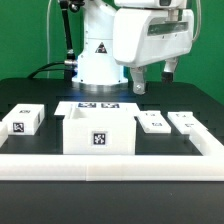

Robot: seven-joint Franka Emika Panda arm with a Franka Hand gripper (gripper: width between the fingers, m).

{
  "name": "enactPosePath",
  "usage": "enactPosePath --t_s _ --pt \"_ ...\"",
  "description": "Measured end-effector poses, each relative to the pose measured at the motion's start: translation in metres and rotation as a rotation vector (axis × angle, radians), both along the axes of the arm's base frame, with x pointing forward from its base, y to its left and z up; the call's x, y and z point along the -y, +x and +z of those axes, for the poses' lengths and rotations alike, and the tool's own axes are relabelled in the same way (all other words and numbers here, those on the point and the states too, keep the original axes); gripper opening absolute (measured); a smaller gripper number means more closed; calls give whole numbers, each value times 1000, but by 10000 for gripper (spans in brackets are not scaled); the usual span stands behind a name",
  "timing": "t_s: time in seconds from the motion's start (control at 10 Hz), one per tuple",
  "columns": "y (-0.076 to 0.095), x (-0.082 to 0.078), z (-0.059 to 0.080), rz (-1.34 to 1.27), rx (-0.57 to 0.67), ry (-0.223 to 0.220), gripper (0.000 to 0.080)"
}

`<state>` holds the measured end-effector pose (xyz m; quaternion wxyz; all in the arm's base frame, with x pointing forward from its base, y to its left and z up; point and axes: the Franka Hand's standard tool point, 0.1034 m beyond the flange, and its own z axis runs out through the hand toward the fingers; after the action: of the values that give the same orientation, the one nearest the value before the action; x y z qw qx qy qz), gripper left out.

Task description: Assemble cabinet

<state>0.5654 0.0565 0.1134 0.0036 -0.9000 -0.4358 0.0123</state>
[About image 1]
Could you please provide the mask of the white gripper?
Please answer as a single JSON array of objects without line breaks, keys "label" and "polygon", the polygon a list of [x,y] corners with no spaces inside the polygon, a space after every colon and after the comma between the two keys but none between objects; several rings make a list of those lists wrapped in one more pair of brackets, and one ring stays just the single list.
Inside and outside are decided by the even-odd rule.
[{"label": "white gripper", "polygon": [[180,21],[170,21],[167,10],[119,9],[114,18],[113,56],[116,62],[132,67],[133,92],[146,89],[145,65],[165,61],[163,83],[172,83],[179,58],[190,52],[194,15],[182,11]]}]

